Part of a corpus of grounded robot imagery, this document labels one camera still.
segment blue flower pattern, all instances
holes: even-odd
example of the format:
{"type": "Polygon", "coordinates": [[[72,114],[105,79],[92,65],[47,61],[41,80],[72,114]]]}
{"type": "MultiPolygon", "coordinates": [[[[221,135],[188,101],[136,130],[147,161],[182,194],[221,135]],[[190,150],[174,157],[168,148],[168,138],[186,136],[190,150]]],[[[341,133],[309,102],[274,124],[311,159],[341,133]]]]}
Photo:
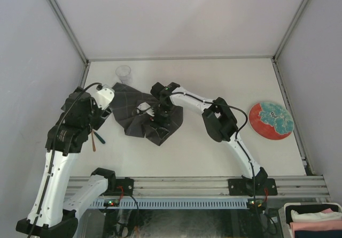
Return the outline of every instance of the blue flower pattern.
{"type": "Polygon", "coordinates": [[[271,102],[260,103],[262,111],[259,112],[261,121],[274,127],[278,134],[285,135],[293,131],[293,119],[283,106],[271,102]]]}

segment red cable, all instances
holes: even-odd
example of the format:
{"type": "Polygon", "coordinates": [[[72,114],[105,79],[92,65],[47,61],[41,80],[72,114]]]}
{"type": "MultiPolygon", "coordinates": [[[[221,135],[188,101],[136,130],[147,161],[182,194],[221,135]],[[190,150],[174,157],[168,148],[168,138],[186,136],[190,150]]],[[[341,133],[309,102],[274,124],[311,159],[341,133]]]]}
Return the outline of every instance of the red cable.
{"type": "Polygon", "coordinates": [[[117,188],[121,189],[121,195],[120,195],[120,198],[119,198],[119,201],[121,201],[121,199],[123,198],[123,187],[122,186],[118,186],[117,188]]]}
{"type": "Polygon", "coordinates": [[[268,199],[268,189],[264,188],[263,190],[265,191],[265,195],[266,195],[266,197],[265,197],[265,199],[263,201],[266,202],[267,199],[268,199]]]}

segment folded clothes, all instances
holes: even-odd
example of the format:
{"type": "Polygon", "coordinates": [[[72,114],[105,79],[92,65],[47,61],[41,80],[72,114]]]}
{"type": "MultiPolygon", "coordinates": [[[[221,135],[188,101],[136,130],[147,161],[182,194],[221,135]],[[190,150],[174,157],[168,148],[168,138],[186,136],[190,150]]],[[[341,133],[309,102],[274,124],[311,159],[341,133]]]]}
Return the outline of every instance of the folded clothes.
{"type": "Polygon", "coordinates": [[[291,218],[291,210],[296,210],[299,214],[304,214],[304,213],[317,213],[326,209],[331,209],[334,212],[338,212],[339,206],[335,204],[329,204],[329,203],[309,204],[309,205],[289,205],[285,208],[286,223],[290,224],[291,222],[293,222],[291,218]]]}
{"type": "Polygon", "coordinates": [[[291,210],[291,218],[293,222],[320,222],[329,220],[342,220],[342,213],[332,211],[330,213],[318,212],[299,214],[297,211],[291,210]]]}
{"type": "Polygon", "coordinates": [[[294,238],[341,238],[342,230],[332,231],[296,231],[294,238]]]}
{"type": "Polygon", "coordinates": [[[292,222],[290,223],[292,234],[296,231],[329,231],[342,230],[342,220],[330,220],[321,222],[292,222]]]}

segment black cloth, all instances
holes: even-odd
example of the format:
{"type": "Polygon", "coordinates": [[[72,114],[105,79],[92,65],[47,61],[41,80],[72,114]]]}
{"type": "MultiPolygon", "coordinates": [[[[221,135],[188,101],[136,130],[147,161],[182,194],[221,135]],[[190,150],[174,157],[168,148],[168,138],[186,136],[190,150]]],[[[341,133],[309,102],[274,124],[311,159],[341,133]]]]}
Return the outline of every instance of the black cloth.
{"type": "Polygon", "coordinates": [[[342,230],[295,231],[294,238],[342,238],[342,230]]]}
{"type": "Polygon", "coordinates": [[[147,113],[136,115],[136,108],[141,103],[146,102],[150,106],[158,104],[154,96],[121,83],[116,83],[113,89],[115,95],[110,107],[115,120],[123,127],[126,135],[146,137],[154,144],[161,145],[183,123],[182,107],[174,107],[169,113],[171,122],[166,127],[161,127],[151,121],[151,116],[147,113]]]}
{"type": "Polygon", "coordinates": [[[290,205],[285,209],[286,223],[293,222],[291,217],[291,210],[295,210],[298,214],[304,213],[318,213],[326,209],[331,209],[334,212],[338,212],[338,206],[334,204],[308,204],[308,205],[290,205]]]}

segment pink towel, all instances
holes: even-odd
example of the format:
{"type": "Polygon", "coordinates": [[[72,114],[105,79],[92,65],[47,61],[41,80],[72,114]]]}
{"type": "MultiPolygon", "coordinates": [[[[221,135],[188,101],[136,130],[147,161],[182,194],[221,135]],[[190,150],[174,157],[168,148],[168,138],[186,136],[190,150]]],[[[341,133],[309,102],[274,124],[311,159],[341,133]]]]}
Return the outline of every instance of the pink towel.
{"type": "Polygon", "coordinates": [[[332,209],[326,209],[321,211],[322,213],[333,213],[332,209]]]}
{"type": "Polygon", "coordinates": [[[322,222],[291,222],[293,237],[295,231],[329,231],[342,230],[342,220],[331,220],[322,222]]]}

